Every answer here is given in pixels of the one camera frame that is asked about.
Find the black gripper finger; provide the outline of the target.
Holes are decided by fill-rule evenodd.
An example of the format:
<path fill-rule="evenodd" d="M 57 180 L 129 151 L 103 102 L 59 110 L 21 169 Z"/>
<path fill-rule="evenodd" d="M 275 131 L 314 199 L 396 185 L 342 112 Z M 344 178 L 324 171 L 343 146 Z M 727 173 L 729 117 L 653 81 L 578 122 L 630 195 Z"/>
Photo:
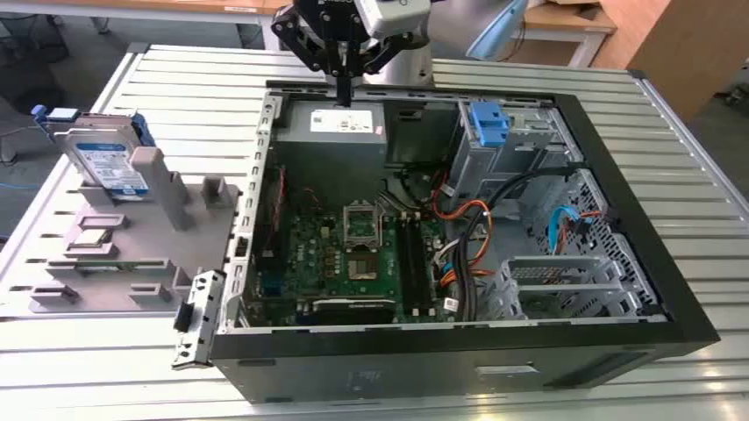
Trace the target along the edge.
<path fill-rule="evenodd" d="M 346 107 L 358 84 L 426 86 L 431 84 L 428 40 L 411 33 L 376 41 L 363 52 L 348 43 L 344 58 Z"/>
<path fill-rule="evenodd" d="M 270 29 L 280 43 L 296 55 L 312 72 L 322 72 L 336 87 L 336 105 L 346 107 L 346 78 L 338 55 L 338 43 L 318 42 L 311 32 L 302 27 L 302 18 L 295 6 L 276 10 Z"/>

